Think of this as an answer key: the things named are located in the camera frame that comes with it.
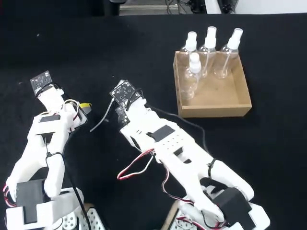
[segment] red wire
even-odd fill
[[[200,225],[199,223],[195,222],[195,221],[192,221],[192,220],[188,220],[186,219],[186,217],[178,217],[176,219],[179,219],[181,221],[184,221],[184,222],[187,222],[187,223],[190,223],[190,224],[193,224],[195,225],[196,227],[200,228],[201,230],[206,230],[202,225]]]
[[[122,171],[117,175],[117,179],[120,180],[120,181],[122,181],[122,180],[126,180],[126,179],[129,179],[129,178],[132,177],[132,176],[137,175],[137,173],[136,173],[136,174],[131,173],[130,175],[122,176],[122,174],[124,174],[124,173],[132,166],[132,164],[133,164],[134,162],[136,162],[137,160],[139,160],[139,159],[142,158],[143,156],[149,154],[149,153],[152,152],[153,150],[154,150],[154,149],[149,149],[149,150],[147,150],[147,151],[141,153],[137,158],[135,158],[135,159],[130,163],[130,165],[128,165],[124,170],[122,170]]]

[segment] bottle cap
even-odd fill
[[[192,52],[196,50],[196,46],[197,46],[196,40],[193,40],[193,39],[186,40],[185,48],[187,49],[187,51]]]
[[[199,73],[201,71],[201,61],[198,53],[192,53],[189,57],[189,68],[192,73]]]
[[[240,28],[236,28],[229,39],[227,46],[230,49],[238,49],[240,45],[240,39],[243,34],[243,30]]]
[[[188,33],[188,39],[192,39],[192,40],[195,40],[196,41],[196,37],[197,37],[197,33],[194,32],[194,31],[190,31]]]
[[[216,45],[216,27],[209,26],[207,30],[207,36],[205,38],[205,47],[207,49],[213,49]]]

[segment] robotic arm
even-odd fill
[[[154,150],[157,162],[185,188],[189,202],[182,199],[179,208],[188,219],[203,229],[264,230],[269,226],[263,208],[249,202],[254,197],[251,186],[176,123],[146,108],[139,89],[125,81],[110,95],[120,105],[120,131],[129,143],[142,152]]]
[[[66,100],[64,91],[55,88],[57,84],[52,82],[48,71],[30,82],[35,97],[47,111],[34,117],[28,143],[3,188],[5,201],[10,207],[6,210],[7,228],[27,230],[47,227],[47,230],[52,230],[62,226],[66,230],[76,227],[88,229],[80,207],[80,202],[83,203],[81,190],[62,189],[65,172],[62,154],[66,142],[70,134],[87,121],[87,116],[77,101]],[[30,180],[43,167],[48,167],[47,178]],[[100,229],[104,230],[101,221],[98,221]]]

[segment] open cardboard box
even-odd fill
[[[217,79],[213,73],[198,83],[195,96],[183,100],[180,96],[179,78],[188,66],[184,53],[176,52],[174,76],[178,114],[181,117],[228,117],[244,116],[251,109],[251,101],[240,58],[236,59],[231,72],[225,79]]]

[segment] black fabric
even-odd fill
[[[210,153],[253,187],[253,201],[262,205],[271,219],[269,229],[303,226],[307,194],[306,24],[306,14],[2,21],[0,183],[22,155],[33,117],[44,111],[33,96],[29,82],[33,76],[49,70],[73,99],[93,104],[93,117],[105,113],[111,100],[108,93],[120,79],[141,87],[153,106],[176,113],[172,63],[187,32],[198,32],[200,45],[206,28],[214,25],[220,48],[233,29],[241,27],[241,59],[253,108],[245,117],[189,120],[205,128]],[[176,122],[201,143],[198,130]],[[142,175],[117,181],[117,173],[138,152],[114,123],[105,122],[89,133],[91,125],[89,121],[74,135],[65,152],[85,201],[95,204],[112,230],[159,229],[174,202],[161,190],[163,167],[153,162]],[[147,160],[144,157],[131,170],[142,168]],[[174,178],[166,186],[170,193],[184,195]],[[3,216],[4,202],[0,204]]]

